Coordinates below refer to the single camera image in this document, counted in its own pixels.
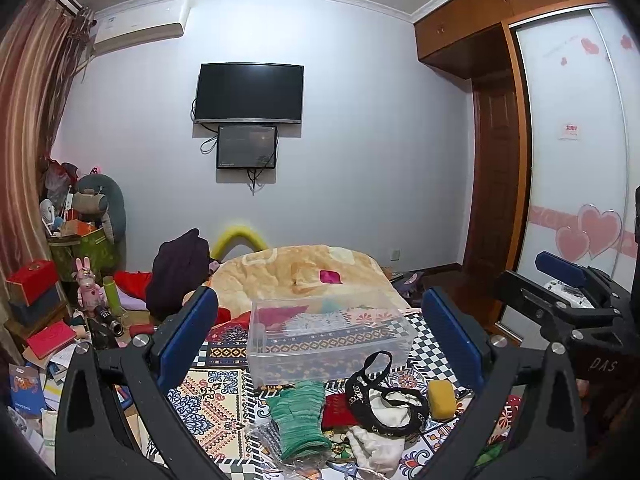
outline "pink book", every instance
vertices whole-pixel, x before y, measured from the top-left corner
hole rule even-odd
[[[60,320],[51,326],[47,326],[36,335],[32,335],[27,339],[27,343],[33,353],[36,354],[36,357],[42,359],[73,341],[75,337],[76,332],[67,326],[64,321]]]

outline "plastic storage bin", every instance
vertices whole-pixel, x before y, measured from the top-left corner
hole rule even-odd
[[[257,300],[252,305],[247,360],[254,386],[303,379],[346,379],[373,352],[386,350],[393,368],[406,365],[415,329],[380,292]],[[370,373],[381,372],[376,359]]]

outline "power cord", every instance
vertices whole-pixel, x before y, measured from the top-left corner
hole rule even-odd
[[[194,99],[193,103],[191,103],[191,122],[196,124],[196,99]],[[209,153],[211,153],[214,150],[214,148],[216,147],[216,144],[218,143],[218,134],[220,133],[220,129],[215,130],[213,128],[209,128],[205,123],[198,123],[198,124],[202,126],[205,130],[209,130],[210,132],[216,134],[215,136],[205,140],[200,145],[200,153],[202,153],[203,155],[209,155]],[[211,147],[205,150],[204,148],[205,144],[207,144],[208,142],[211,142],[212,140],[214,142],[211,145]]]
[[[264,166],[262,168],[260,168],[260,171],[257,170],[246,170],[246,176],[249,178],[249,182],[251,183],[251,192],[252,194],[255,194],[255,183],[258,180],[258,178],[261,176],[262,172],[267,168],[267,166],[271,163],[271,161],[273,160],[273,157],[276,156],[276,152],[278,151],[278,126],[276,124],[273,125],[273,127],[275,128],[276,131],[276,145],[273,149],[273,153],[271,153],[271,156],[269,157],[269,160],[267,160],[267,162],[264,163]]]

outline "striped curtain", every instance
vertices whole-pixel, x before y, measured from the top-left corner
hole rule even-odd
[[[87,12],[69,15],[55,0],[29,0],[0,43],[0,322],[10,316],[5,278],[50,258],[38,206],[73,70],[88,41]],[[13,355],[4,326],[0,342]]]

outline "wooden floor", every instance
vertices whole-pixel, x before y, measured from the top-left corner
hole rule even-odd
[[[461,269],[424,276],[422,283],[425,289],[441,286],[462,312],[475,317],[487,332],[496,333],[500,303],[494,300],[492,281],[479,280]]]

